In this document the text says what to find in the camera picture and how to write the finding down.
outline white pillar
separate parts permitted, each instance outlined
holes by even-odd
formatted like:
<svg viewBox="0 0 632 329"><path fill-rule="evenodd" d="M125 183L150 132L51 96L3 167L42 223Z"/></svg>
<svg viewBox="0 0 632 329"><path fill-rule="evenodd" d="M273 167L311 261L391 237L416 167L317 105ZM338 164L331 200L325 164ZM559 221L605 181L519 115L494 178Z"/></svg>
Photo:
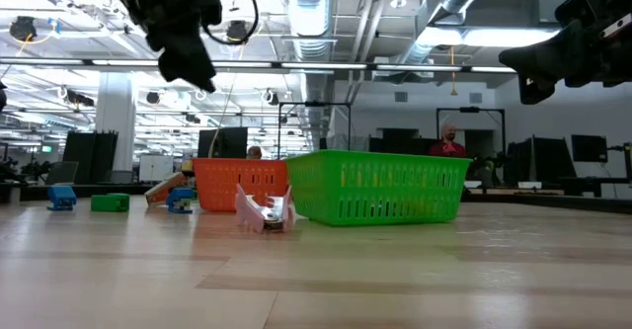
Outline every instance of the white pillar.
<svg viewBox="0 0 632 329"><path fill-rule="evenodd" d="M131 74L101 73L96 130L118 132L113 170L131 171L137 99L138 91L131 80Z"/></svg>

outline person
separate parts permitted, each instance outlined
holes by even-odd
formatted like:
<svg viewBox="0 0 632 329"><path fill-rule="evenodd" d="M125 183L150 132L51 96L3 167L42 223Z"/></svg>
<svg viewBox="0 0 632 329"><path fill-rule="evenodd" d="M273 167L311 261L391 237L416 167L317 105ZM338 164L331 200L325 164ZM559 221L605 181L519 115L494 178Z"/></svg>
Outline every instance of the person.
<svg viewBox="0 0 632 329"><path fill-rule="evenodd" d="M259 146L251 146L248 149L248 155L246 156L249 160L261 160L261 147Z"/></svg>
<svg viewBox="0 0 632 329"><path fill-rule="evenodd" d="M441 128L441 141L433 145L430 150L431 156L467 157L465 147L454 142L456 137L456 127L452 124L444 124Z"/></svg>

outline black monitor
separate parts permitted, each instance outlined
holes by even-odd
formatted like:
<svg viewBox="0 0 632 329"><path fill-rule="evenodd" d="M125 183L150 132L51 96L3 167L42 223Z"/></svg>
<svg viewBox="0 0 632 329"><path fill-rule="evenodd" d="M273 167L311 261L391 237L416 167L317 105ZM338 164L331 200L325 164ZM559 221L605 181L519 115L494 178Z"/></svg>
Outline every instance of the black monitor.
<svg viewBox="0 0 632 329"><path fill-rule="evenodd" d="M535 180L556 183L560 178L577 177L566 140L533 137Z"/></svg>
<svg viewBox="0 0 632 329"><path fill-rule="evenodd" d="M208 157L210 145L217 130L200 130L197 157ZM248 153L248 128L224 127L215 139L212 157L246 158Z"/></svg>
<svg viewBox="0 0 632 329"><path fill-rule="evenodd" d="M571 135L573 161L608 162L608 145L603 136Z"/></svg>

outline table surface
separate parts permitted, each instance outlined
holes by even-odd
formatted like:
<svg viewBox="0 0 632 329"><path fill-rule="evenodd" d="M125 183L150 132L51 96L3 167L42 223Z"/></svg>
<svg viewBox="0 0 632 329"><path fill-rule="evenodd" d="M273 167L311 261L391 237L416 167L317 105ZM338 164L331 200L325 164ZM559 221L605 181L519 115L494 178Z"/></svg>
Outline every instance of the table surface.
<svg viewBox="0 0 632 329"><path fill-rule="evenodd" d="M227 214L0 207L3 328L631 328L632 217L464 204L451 224L257 234Z"/></svg>

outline blue object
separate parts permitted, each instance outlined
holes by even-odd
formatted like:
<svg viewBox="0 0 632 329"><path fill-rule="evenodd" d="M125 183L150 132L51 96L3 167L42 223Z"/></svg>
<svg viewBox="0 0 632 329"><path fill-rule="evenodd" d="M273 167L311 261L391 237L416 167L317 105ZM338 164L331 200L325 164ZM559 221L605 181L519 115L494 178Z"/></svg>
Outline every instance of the blue object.
<svg viewBox="0 0 632 329"><path fill-rule="evenodd" d="M187 203L193 198L194 190L187 187L175 188L167 198L167 207L169 212L176 214L191 214L193 211L188 209Z"/></svg>
<svg viewBox="0 0 632 329"><path fill-rule="evenodd" d="M70 186L48 187L48 198L52 202L48 210L72 210L72 207L77 204L77 196Z"/></svg>

